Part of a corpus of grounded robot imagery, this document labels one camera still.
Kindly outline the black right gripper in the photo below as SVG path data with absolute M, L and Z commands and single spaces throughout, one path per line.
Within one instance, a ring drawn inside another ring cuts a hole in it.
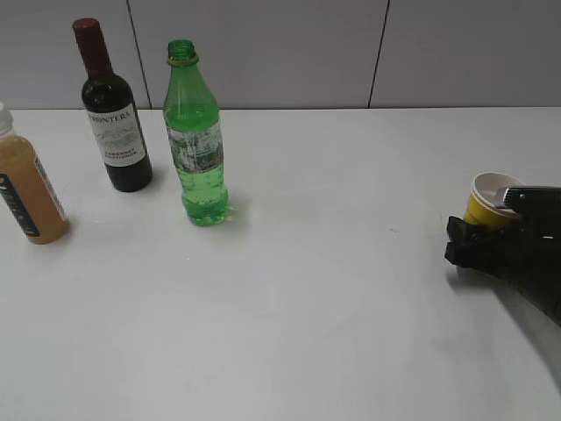
M 501 277 L 556 324 L 560 323 L 560 198 L 498 196 L 522 218 L 502 230 L 448 217 L 444 258 L 460 268 Z M 495 246 L 499 253 L 480 247 Z

